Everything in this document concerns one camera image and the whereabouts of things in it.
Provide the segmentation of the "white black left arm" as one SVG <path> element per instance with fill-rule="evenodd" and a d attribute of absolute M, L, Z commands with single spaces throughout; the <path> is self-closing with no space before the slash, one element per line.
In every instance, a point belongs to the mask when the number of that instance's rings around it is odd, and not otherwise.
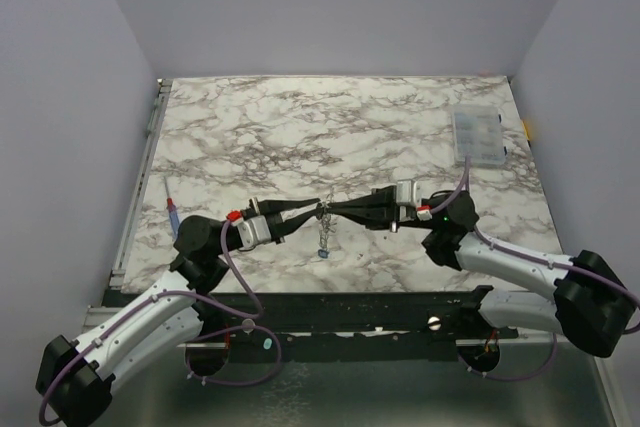
<path fill-rule="evenodd" d="M 168 271 L 99 326 L 74 340 L 58 336 L 45 347 L 36 380 L 40 424 L 91 425 L 110 405 L 116 384 L 184 341 L 214 339 L 221 327 L 215 311 L 260 319 L 264 308 L 242 276 L 236 279 L 253 310 L 234 309 L 211 295 L 226 273 L 239 272 L 232 251 L 280 243 L 321 210 L 317 198 L 251 200 L 223 220 L 184 218 Z"/>

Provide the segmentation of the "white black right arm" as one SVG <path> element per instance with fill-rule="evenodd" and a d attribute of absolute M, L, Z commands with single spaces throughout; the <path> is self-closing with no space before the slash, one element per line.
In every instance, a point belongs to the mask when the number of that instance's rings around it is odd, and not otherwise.
<path fill-rule="evenodd" d="M 602 256 L 541 253 L 482 233 L 466 190 L 441 190 L 420 198 L 409 181 L 377 188 L 348 201 L 329 202 L 325 215 L 344 217 L 369 230 L 425 229 L 426 255 L 438 266 L 479 273 L 519 286 L 521 294 L 496 292 L 459 314 L 461 330 L 481 338 L 494 327 L 559 333 L 595 357 L 612 355 L 638 308 Z"/>

